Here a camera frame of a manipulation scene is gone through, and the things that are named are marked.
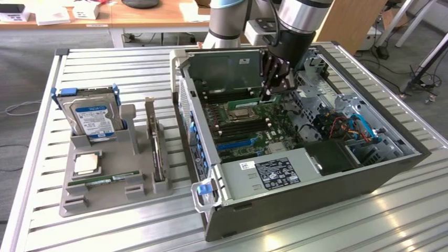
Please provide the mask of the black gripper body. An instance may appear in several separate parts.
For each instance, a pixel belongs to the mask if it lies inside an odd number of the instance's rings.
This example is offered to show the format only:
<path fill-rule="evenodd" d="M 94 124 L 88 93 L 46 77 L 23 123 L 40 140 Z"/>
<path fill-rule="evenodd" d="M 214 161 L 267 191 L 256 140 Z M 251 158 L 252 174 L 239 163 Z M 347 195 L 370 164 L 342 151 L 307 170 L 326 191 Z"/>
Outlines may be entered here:
<path fill-rule="evenodd" d="M 292 68 L 296 67 L 298 63 L 303 59 L 308 48 L 311 46 L 311 43 L 314 41 L 314 38 L 316 36 L 316 32 L 304 34 L 304 33 L 296 33 L 292 30 L 282 30 L 280 31 L 280 38 L 276 46 L 275 43 L 275 35 L 267 35 L 266 42 L 268 43 L 268 56 L 272 57 L 271 64 L 266 65 L 270 66 L 270 68 L 266 68 L 268 70 L 274 69 L 274 62 L 275 59 L 282 59 L 284 62 L 290 62 L 290 65 Z"/>

